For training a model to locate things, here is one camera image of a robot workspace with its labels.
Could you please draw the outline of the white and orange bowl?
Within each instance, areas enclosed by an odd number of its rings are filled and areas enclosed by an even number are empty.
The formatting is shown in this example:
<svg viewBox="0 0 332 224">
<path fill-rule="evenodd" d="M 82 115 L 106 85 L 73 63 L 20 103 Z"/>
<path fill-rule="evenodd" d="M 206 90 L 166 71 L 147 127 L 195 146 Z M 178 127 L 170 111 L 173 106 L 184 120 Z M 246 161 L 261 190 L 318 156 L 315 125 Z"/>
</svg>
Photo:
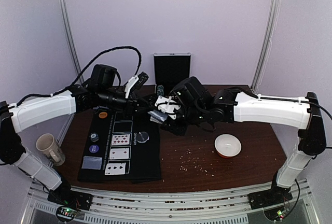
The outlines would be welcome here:
<svg viewBox="0 0 332 224">
<path fill-rule="evenodd" d="M 232 158 L 237 156 L 242 145 L 239 139 L 231 134 L 219 135 L 214 142 L 215 150 L 223 158 Z"/>
</svg>

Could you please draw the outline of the deck of grey cards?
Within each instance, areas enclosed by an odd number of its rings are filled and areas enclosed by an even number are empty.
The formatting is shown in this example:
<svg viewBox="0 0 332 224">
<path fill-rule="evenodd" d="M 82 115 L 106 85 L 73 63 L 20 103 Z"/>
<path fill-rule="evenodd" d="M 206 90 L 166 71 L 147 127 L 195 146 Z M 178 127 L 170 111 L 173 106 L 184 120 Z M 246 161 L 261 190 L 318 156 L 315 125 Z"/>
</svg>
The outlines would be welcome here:
<svg viewBox="0 0 332 224">
<path fill-rule="evenodd" d="M 164 123 L 168 118 L 167 114 L 162 113 L 157 110 L 149 111 L 148 114 L 150 115 L 150 121 L 158 123 L 158 124 Z"/>
</svg>

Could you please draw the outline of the left chip stack in case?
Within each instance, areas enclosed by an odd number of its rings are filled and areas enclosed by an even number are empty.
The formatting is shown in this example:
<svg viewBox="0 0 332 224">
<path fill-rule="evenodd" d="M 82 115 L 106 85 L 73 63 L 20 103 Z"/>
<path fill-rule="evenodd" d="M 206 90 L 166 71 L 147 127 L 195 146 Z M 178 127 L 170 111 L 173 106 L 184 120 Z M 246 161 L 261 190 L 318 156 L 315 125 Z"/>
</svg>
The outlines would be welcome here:
<svg viewBox="0 0 332 224">
<path fill-rule="evenodd" d="M 157 85 L 156 95 L 157 96 L 164 96 L 164 86 L 163 85 Z"/>
</svg>

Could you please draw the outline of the aluminium frame post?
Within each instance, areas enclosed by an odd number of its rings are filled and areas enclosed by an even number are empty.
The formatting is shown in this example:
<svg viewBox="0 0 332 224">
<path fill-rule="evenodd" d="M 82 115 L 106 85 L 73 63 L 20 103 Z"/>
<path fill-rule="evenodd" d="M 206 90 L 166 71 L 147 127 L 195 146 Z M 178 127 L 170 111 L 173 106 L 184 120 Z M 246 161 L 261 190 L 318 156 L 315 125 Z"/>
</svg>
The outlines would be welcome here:
<svg viewBox="0 0 332 224">
<path fill-rule="evenodd" d="M 259 86 L 262 82 L 264 72 L 265 72 L 265 69 L 266 69 L 266 66 L 268 63 L 270 48 L 272 46 L 272 36 L 273 36 L 274 29 L 276 27 L 278 14 L 279 14 L 280 1 L 281 0 L 271 0 L 271 2 L 270 2 L 267 26 L 266 26 L 266 30 L 265 30 L 261 50 L 260 50 L 260 55 L 259 55 L 258 63 L 257 63 L 255 74 L 254 74 L 254 78 L 253 78 L 253 81 L 251 84 L 251 89 L 256 93 L 259 91 Z"/>
<path fill-rule="evenodd" d="M 67 41 L 68 48 L 69 48 L 69 51 L 70 51 L 70 57 L 71 57 L 71 60 L 73 62 L 73 66 L 74 66 L 76 76 L 78 78 L 78 82 L 83 83 L 84 78 L 83 78 L 82 75 L 80 75 L 81 66 L 80 66 L 80 63 L 79 63 L 78 56 L 77 56 L 77 51 L 76 51 L 76 47 L 75 47 L 75 43 L 74 43 L 73 33 L 72 33 L 72 30 L 71 30 L 70 18 L 69 18 L 69 15 L 68 15 L 66 0 L 58 0 L 58 1 L 59 1 L 62 20 L 63 20 L 63 24 L 64 24 L 66 41 Z"/>
</svg>

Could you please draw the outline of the three of spades card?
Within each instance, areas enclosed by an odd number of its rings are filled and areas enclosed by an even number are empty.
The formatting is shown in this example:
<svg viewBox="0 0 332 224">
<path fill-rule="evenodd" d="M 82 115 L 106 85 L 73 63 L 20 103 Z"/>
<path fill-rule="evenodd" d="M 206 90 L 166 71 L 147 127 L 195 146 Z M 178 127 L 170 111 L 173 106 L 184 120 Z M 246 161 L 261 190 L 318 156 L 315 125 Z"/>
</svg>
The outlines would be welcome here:
<svg viewBox="0 0 332 224">
<path fill-rule="evenodd" d="M 128 162 L 110 162 L 106 165 L 104 175 L 125 175 L 128 169 Z"/>
</svg>

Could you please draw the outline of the two of diamonds card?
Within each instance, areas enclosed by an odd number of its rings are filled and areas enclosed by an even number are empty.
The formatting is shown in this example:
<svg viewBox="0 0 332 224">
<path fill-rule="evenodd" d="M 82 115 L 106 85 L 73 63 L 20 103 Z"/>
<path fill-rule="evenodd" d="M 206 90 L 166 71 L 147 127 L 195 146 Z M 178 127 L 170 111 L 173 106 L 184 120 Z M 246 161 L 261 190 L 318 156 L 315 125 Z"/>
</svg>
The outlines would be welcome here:
<svg viewBox="0 0 332 224">
<path fill-rule="evenodd" d="M 110 160 L 124 160 L 130 158 L 130 148 L 111 148 L 109 153 Z"/>
</svg>

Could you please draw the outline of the purple small blind button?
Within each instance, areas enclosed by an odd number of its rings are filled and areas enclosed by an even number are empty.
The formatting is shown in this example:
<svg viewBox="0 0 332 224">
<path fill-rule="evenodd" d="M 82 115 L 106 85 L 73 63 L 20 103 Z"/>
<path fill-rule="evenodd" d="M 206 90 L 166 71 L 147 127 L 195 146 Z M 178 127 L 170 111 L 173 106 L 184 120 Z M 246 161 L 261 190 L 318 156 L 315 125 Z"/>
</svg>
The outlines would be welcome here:
<svg viewBox="0 0 332 224">
<path fill-rule="evenodd" d="M 89 147 L 89 152 L 90 152 L 91 154 L 97 154 L 99 151 L 100 151 L 100 148 L 99 148 L 98 145 L 91 145 L 91 146 Z"/>
</svg>

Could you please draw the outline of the beige mug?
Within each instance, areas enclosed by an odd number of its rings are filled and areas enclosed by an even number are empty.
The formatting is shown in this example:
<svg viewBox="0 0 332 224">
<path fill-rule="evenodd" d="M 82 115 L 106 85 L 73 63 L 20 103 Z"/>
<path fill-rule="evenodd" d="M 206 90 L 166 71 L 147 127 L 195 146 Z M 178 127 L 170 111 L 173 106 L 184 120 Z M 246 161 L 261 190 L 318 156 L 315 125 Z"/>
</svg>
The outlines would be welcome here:
<svg viewBox="0 0 332 224">
<path fill-rule="evenodd" d="M 61 166 L 65 162 L 65 154 L 57 139 L 50 133 L 43 134 L 37 139 L 36 149 L 42 152 L 55 166 Z"/>
</svg>

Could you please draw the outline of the black poker mat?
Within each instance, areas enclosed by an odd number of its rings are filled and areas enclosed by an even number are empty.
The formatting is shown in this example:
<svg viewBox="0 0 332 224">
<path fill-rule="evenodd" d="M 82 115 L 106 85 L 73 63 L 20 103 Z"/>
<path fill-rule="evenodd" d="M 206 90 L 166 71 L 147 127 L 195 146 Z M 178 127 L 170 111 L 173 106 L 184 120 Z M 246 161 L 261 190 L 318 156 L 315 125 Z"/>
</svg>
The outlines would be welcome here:
<svg viewBox="0 0 332 224">
<path fill-rule="evenodd" d="M 106 111 L 108 116 L 105 119 L 98 117 L 99 113 Z M 149 141 L 140 144 L 136 141 L 138 132 L 147 132 Z M 89 138 L 91 133 L 97 133 L 99 140 L 92 142 Z M 113 134 L 131 134 L 131 144 L 126 146 L 112 146 L 111 140 Z M 98 145 L 100 151 L 97 154 L 91 154 L 89 147 Z M 130 158 L 124 160 L 110 160 L 109 153 L 111 148 L 130 148 Z M 112 180 L 129 180 L 132 183 L 160 180 L 160 134 L 156 123 L 150 121 L 148 113 L 125 116 L 120 111 L 110 111 L 103 108 L 93 112 L 90 130 L 88 132 L 80 169 L 78 172 L 78 181 L 96 182 Z M 102 168 L 100 170 L 81 169 L 83 157 L 101 157 Z M 110 162 L 128 162 L 128 169 L 125 175 L 105 176 L 106 165 Z"/>
</svg>

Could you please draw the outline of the ten of diamonds card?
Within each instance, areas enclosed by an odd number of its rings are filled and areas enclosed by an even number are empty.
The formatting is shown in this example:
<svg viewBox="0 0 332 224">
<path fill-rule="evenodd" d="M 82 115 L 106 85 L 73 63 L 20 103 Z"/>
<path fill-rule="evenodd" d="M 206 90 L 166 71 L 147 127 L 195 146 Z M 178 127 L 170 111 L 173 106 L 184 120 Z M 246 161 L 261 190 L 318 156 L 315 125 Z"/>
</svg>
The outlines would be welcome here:
<svg viewBox="0 0 332 224">
<path fill-rule="evenodd" d="M 131 134 L 113 134 L 111 145 L 112 146 L 126 146 L 131 144 Z"/>
</svg>

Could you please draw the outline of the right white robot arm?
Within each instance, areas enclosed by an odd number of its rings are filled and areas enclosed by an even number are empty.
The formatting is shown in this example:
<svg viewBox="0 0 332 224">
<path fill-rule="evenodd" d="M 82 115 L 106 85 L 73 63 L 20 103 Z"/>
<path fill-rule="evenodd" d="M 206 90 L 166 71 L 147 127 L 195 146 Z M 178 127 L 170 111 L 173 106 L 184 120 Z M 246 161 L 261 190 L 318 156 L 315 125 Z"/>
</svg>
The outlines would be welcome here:
<svg viewBox="0 0 332 224">
<path fill-rule="evenodd" d="M 154 107 L 169 116 L 162 125 L 176 135 L 183 135 L 188 125 L 200 126 L 204 122 L 211 126 L 217 122 L 262 122 L 297 128 L 296 148 L 275 173 L 271 189 L 266 192 L 271 204 L 284 198 L 309 161 L 327 148 L 323 107 L 313 92 L 293 98 L 230 87 L 211 95 L 196 77 L 190 77 L 177 84 L 170 96 L 158 96 Z"/>
</svg>

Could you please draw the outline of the left aluminium frame post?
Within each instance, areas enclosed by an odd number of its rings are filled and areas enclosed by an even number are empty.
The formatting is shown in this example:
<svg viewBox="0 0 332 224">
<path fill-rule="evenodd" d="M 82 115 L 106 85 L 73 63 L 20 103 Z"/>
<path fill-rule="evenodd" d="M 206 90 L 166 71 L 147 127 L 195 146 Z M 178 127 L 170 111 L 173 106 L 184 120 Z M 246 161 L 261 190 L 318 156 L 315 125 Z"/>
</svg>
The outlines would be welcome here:
<svg viewBox="0 0 332 224">
<path fill-rule="evenodd" d="M 71 60 L 73 62 L 73 66 L 74 66 L 76 76 L 78 78 L 78 82 L 83 83 L 84 78 L 83 78 L 82 75 L 80 75 L 81 66 L 80 66 L 80 63 L 79 63 L 78 56 L 77 56 L 77 51 L 76 51 L 76 47 L 75 47 L 75 43 L 74 43 L 73 33 L 72 33 L 72 30 L 71 30 L 70 18 L 69 18 L 69 15 L 68 15 L 66 0 L 58 0 L 58 1 L 59 1 L 62 20 L 63 20 L 63 24 L 64 24 L 66 41 L 67 41 L 68 48 L 69 48 L 69 51 L 70 51 L 70 57 L 71 57 Z"/>
</svg>

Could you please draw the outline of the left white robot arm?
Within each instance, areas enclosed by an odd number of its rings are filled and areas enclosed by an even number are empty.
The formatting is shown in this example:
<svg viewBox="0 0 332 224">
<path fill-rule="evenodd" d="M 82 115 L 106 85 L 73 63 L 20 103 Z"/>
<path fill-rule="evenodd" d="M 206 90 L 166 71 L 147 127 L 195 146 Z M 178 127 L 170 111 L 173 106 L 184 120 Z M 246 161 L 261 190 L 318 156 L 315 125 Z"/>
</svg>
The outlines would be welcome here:
<svg viewBox="0 0 332 224">
<path fill-rule="evenodd" d="M 111 66 L 97 64 L 91 77 L 83 84 L 74 83 L 59 94 L 34 96 L 33 99 L 7 104 L 1 102 L 1 164 L 14 165 L 41 182 L 63 205 L 75 200 L 65 179 L 50 166 L 34 156 L 21 143 L 19 133 L 41 122 L 64 115 L 80 113 L 98 106 L 133 114 L 146 109 L 140 106 L 133 92 L 142 87 L 148 75 L 141 72 L 132 76 L 124 89 L 113 89 L 114 78 L 119 77 Z"/>
</svg>

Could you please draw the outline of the grey playing card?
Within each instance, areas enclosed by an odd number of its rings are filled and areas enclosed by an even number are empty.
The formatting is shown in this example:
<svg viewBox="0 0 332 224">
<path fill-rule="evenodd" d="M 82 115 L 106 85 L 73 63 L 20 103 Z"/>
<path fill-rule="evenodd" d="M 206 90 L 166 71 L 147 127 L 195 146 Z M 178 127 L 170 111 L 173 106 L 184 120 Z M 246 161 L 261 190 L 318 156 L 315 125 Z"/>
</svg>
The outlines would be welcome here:
<svg viewBox="0 0 332 224">
<path fill-rule="evenodd" d="M 81 169 L 100 170 L 102 168 L 102 162 L 101 157 L 84 156 Z"/>
</svg>

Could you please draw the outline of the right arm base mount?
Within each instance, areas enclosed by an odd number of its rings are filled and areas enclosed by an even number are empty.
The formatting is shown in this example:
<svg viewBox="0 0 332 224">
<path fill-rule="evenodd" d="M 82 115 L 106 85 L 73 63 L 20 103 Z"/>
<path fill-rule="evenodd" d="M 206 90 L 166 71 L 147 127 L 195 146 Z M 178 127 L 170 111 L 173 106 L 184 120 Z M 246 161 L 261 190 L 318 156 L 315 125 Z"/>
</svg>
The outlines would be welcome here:
<svg viewBox="0 0 332 224">
<path fill-rule="evenodd" d="M 262 208 L 264 210 L 264 216 L 269 221 L 274 222 L 282 221 L 291 211 L 290 200 L 292 199 L 292 194 L 284 190 L 264 190 L 248 195 L 248 202 L 251 209 Z"/>
</svg>

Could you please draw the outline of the aluminium poker case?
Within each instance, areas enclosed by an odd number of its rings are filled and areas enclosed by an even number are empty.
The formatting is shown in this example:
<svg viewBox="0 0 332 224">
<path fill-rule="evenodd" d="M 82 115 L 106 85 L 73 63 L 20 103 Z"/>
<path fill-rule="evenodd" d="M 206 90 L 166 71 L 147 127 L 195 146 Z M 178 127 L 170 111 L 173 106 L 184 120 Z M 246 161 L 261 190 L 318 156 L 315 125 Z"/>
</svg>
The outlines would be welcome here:
<svg viewBox="0 0 332 224">
<path fill-rule="evenodd" d="M 189 77 L 191 53 L 154 53 L 156 86 L 163 86 L 164 95 Z"/>
</svg>

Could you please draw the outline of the right aluminium frame post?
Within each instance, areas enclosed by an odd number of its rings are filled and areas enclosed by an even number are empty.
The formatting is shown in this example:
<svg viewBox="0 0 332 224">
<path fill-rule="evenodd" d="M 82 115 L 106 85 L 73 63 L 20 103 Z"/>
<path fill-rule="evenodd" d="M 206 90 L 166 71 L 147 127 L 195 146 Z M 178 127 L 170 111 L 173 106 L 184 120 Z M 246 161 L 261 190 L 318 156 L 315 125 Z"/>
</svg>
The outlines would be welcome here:
<svg viewBox="0 0 332 224">
<path fill-rule="evenodd" d="M 276 27 L 278 14 L 279 14 L 280 1 L 281 0 L 271 0 L 271 2 L 270 2 L 267 26 L 266 26 L 266 30 L 265 30 L 261 50 L 260 50 L 260 55 L 259 55 L 258 63 L 257 63 L 255 74 L 254 74 L 254 78 L 253 78 L 253 81 L 251 84 L 251 89 L 256 93 L 259 91 L 259 86 L 262 82 L 264 72 L 265 72 L 265 69 L 266 69 L 266 66 L 268 63 L 270 48 L 272 46 L 272 36 L 273 36 L 274 29 Z"/>
</svg>

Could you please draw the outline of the orange big blind button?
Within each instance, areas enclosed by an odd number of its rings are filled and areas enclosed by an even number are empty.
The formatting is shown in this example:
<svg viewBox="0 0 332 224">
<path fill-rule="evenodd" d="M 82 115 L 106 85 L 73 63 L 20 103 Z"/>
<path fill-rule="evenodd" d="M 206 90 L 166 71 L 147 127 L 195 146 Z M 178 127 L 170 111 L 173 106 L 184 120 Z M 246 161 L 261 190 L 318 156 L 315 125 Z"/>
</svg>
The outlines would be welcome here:
<svg viewBox="0 0 332 224">
<path fill-rule="evenodd" d="M 108 113 L 106 111 L 102 111 L 98 115 L 98 117 L 101 119 L 105 119 L 107 116 L 108 116 Z"/>
</svg>

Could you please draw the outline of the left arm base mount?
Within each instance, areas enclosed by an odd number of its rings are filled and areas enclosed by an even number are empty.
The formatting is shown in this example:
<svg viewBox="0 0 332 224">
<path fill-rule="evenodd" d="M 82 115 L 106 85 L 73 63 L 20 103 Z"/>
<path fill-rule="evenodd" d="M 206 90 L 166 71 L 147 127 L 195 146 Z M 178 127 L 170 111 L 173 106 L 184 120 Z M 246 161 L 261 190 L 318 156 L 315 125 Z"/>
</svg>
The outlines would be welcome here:
<svg viewBox="0 0 332 224">
<path fill-rule="evenodd" d="M 59 204 L 55 216 L 64 223 L 73 221 L 82 214 L 82 211 L 88 211 L 92 204 L 92 199 L 93 196 L 91 194 L 78 191 L 71 191 L 70 197 L 66 200 L 61 199 L 54 191 L 50 191 L 47 197 L 49 202 Z"/>
</svg>

